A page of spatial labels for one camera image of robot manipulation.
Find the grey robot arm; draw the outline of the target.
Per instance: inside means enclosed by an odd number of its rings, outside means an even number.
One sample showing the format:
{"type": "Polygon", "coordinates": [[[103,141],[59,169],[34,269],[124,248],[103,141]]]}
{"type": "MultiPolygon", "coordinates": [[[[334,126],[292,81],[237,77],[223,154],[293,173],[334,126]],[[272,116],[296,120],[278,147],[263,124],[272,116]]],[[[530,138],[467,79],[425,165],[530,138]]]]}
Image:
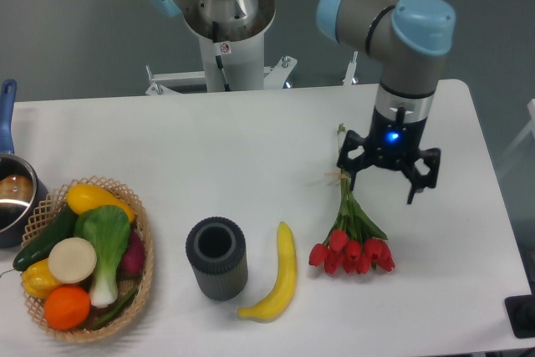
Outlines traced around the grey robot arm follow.
{"type": "MultiPolygon", "coordinates": [[[[197,36],[207,89],[265,89],[264,34],[274,0],[150,0],[182,16],[197,36]]],[[[337,165],[350,176],[370,167],[399,171],[412,193],[436,186],[441,153],[420,140],[452,45],[454,9],[443,0],[319,0],[319,31],[382,63],[367,136],[350,131],[337,165]]]]}

